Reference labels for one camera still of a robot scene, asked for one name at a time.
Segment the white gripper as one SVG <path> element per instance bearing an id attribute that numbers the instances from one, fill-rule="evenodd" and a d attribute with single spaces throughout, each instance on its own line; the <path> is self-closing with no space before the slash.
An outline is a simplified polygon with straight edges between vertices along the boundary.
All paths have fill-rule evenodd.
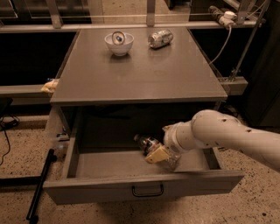
<path id="1" fill-rule="evenodd" d="M 164 146 L 168 149 L 183 153 L 196 148 L 190 122 L 166 125 L 162 130 L 164 131 Z M 169 153 L 164 146 L 160 145 L 157 148 L 152 148 L 145 157 L 145 161 L 155 164 L 168 159 Z"/>

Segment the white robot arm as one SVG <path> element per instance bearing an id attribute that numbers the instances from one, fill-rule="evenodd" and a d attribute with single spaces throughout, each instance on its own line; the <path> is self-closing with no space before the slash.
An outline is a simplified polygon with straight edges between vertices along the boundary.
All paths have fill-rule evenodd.
<path id="1" fill-rule="evenodd" d="M 280 135 L 247 127 L 231 115 L 201 110 L 191 121 L 165 126 L 163 131 L 162 143 L 146 139 L 145 160 L 150 164 L 170 161 L 175 165 L 187 151 L 225 147 L 280 172 Z"/>

